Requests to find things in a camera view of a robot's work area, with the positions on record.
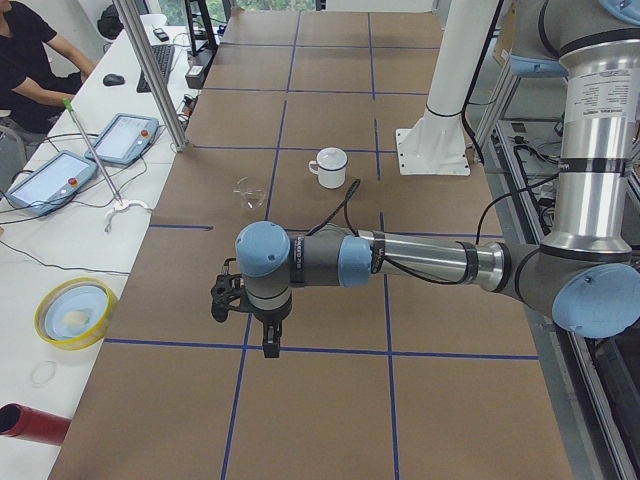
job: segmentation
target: blue tablet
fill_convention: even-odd
[[[97,170],[95,162],[62,150],[9,189],[6,197],[14,206],[37,215],[46,215],[69,202]]]
[[[140,158],[153,141],[158,126],[155,118],[118,113],[98,136],[93,147],[103,162],[127,166]],[[89,150],[84,156],[93,160]]]

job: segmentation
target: black bag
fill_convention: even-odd
[[[98,31],[100,35],[109,40],[115,40],[124,26],[120,23],[118,11],[115,5],[109,5],[98,20]]]

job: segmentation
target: keyboard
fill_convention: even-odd
[[[160,67],[160,73],[164,78],[165,83],[169,81],[169,75],[171,75],[171,61],[173,60],[173,45],[151,45],[151,51],[156,57],[158,67]],[[150,92],[151,87],[144,78],[144,72],[140,72],[140,79],[138,80],[138,86],[136,92]]]

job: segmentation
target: computer mouse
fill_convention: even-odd
[[[102,83],[107,87],[122,85],[124,84],[124,77],[122,75],[118,75],[117,73],[108,73],[102,79]]]

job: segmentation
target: red cylinder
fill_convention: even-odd
[[[62,445],[71,420],[48,412],[10,403],[0,408],[0,435]]]

